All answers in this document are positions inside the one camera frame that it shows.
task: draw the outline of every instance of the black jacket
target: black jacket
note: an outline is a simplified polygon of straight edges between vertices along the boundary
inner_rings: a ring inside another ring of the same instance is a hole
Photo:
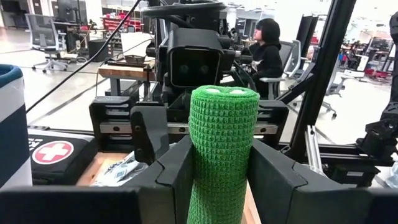
[[[255,43],[249,46],[250,53],[253,56],[251,64],[251,75],[253,80],[259,78],[279,78],[284,72],[279,50],[281,46],[279,41],[273,44],[260,45]]]

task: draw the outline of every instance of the wooden board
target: wooden board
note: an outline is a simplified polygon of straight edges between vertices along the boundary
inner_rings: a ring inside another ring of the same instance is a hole
[[[77,185],[91,185],[95,181],[96,176],[100,174],[102,170],[107,169],[111,164],[123,159],[126,156],[127,154],[123,153],[97,153],[93,162],[87,167],[86,171],[80,177]],[[249,184],[248,189],[246,190],[242,224],[261,224]]]
[[[102,65],[98,68],[98,73],[105,78],[125,78],[134,80],[146,80],[147,73],[143,68]],[[155,73],[150,72],[150,81],[156,81]]]

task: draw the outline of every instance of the green cohesive bandage roll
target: green cohesive bandage roll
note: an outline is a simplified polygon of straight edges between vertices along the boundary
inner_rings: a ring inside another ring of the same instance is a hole
[[[188,224],[241,223],[259,95],[247,88],[192,92],[189,129],[195,179]]]

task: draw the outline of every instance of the wooden table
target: wooden table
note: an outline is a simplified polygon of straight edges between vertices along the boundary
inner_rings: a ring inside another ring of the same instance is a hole
[[[98,68],[98,74],[111,80],[111,95],[120,95],[120,79],[147,80],[147,72],[144,68],[102,65]],[[156,81],[155,73],[149,72],[149,81]]]
[[[93,162],[87,167],[86,171],[80,177],[77,185],[88,186],[91,185],[96,176],[104,169],[107,169],[111,164],[123,159],[127,154],[123,153],[97,153]],[[254,199],[252,197],[249,185],[246,191],[246,199],[243,209],[242,224],[261,224]]]

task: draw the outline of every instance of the white floor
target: white floor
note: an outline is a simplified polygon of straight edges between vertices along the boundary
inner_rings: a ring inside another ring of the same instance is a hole
[[[29,34],[18,30],[0,29],[0,62],[18,65],[25,77],[25,100],[29,107],[55,85],[60,83],[71,72],[78,68],[70,65],[68,72],[54,71],[43,74],[40,69],[32,71],[31,66],[45,60],[43,53],[29,49]],[[63,86],[28,114],[30,124],[50,126],[51,128],[92,130],[88,106],[95,97],[95,89],[87,90],[95,85],[96,69],[99,63],[92,63],[76,74]],[[106,80],[98,87],[99,95],[110,87]],[[318,116],[316,127],[325,135],[318,135],[319,143],[350,144],[357,138],[364,137],[365,125],[378,121],[383,109],[389,101],[390,86],[386,84],[363,83],[347,80],[342,97],[327,96],[325,101],[337,110],[337,118],[332,119],[332,112],[326,113],[323,108]],[[80,97],[68,105],[55,111],[54,108],[70,100],[76,95]],[[49,111],[53,114],[42,117]],[[290,112],[282,141],[290,141],[297,113]]]

